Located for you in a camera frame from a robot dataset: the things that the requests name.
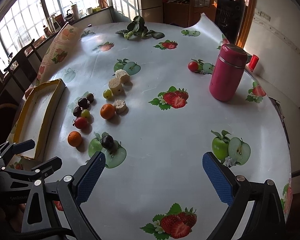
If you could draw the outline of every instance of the bread piece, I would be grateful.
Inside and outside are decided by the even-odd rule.
[[[117,114],[121,114],[127,109],[126,102],[123,100],[116,100],[113,105]]]
[[[122,84],[130,81],[130,75],[123,69],[118,69],[115,72],[115,77],[119,78]]]
[[[109,88],[113,95],[120,95],[123,91],[123,87],[119,78],[113,78],[109,81]]]

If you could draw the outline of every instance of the wall switch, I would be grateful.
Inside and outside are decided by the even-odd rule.
[[[270,16],[265,14],[264,12],[260,12],[260,16],[263,17],[264,19],[266,19],[267,21],[270,21]]]
[[[258,9],[256,8],[256,9],[254,10],[254,13],[260,15],[261,11],[258,10]]]

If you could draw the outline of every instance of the refrigerator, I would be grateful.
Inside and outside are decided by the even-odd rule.
[[[146,22],[163,23],[162,0],[138,0],[139,15]]]

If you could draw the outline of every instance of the pink thermos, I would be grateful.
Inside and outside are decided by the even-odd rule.
[[[230,43],[221,46],[209,86],[214,98],[229,101],[234,96],[247,60],[247,53],[240,47]]]

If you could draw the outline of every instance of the blue gripper pad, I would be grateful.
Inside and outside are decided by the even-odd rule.
[[[77,196],[75,198],[75,202],[78,206],[81,203],[86,202],[97,183],[103,169],[106,165],[106,157],[104,153],[100,152],[99,156],[95,158],[93,164],[91,164],[90,168],[83,175],[81,181],[77,185]]]
[[[208,153],[202,157],[202,166],[208,175],[214,189],[216,190],[220,200],[231,206],[233,201],[232,185],[226,179],[218,165],[214,162]]]

